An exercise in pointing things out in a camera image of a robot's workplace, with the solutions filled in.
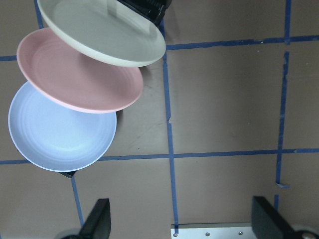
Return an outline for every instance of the black object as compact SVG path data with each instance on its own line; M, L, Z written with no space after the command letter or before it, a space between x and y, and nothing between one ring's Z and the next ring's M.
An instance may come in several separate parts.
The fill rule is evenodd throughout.
M171 0L118 0L120 3L159 26Z
M311 232L296 232L264 197L253 197L251 226L258 239L319 239Z
M72 178L76 171L72 172L59 172L60 174L64 175L65 177Z
M111 232L111 212L109 199L99 199L79 235L69 235L63 239L108 239Z

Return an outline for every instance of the pink plate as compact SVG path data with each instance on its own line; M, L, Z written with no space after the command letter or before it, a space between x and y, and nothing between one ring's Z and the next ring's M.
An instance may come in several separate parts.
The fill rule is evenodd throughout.
M133 104L143 90L139 68L94 60L64 43L50 28L26 36L19 44L17 61L37 90L76 111L119 111Z

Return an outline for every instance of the white plate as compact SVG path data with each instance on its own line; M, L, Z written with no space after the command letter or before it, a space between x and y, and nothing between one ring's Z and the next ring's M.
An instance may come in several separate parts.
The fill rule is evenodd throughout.
M55 34L93 59L141 67L165 53L158 28L117 0L38 0L38 5Z
M89 114L65 108L25 83L12 100L9 131L31 163L57 172L82 169L109 148L116 114Z

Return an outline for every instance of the floor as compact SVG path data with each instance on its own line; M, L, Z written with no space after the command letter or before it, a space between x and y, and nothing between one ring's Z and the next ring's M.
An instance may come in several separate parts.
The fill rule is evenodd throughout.
M106 154L68 179L11 141L8 108L26 81L16 48L42 22L34 0L0 1L0 239L61 238L99 198L111 239L249 222L253 195L319 231L318 16L316 0L173 0L141 98L118 113Z

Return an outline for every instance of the screw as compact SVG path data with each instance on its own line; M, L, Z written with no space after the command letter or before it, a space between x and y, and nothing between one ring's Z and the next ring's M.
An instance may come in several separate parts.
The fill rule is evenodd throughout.
M303 239L316 239L315 235L311 233L303 233L302 234Z

